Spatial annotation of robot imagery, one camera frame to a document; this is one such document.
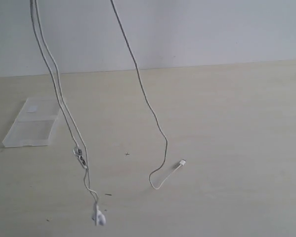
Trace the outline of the clear plastic storage box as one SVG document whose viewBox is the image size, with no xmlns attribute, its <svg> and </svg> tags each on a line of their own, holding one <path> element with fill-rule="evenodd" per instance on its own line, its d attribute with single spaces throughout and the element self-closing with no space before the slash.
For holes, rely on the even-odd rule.
<svg viewBox="0 0 296 237">
<path fill-rule="evenodd" d="M 60 112 L 54 96 L 28 97 L 2 141 L 4 147 L 50 145 Z"/>
</svg>

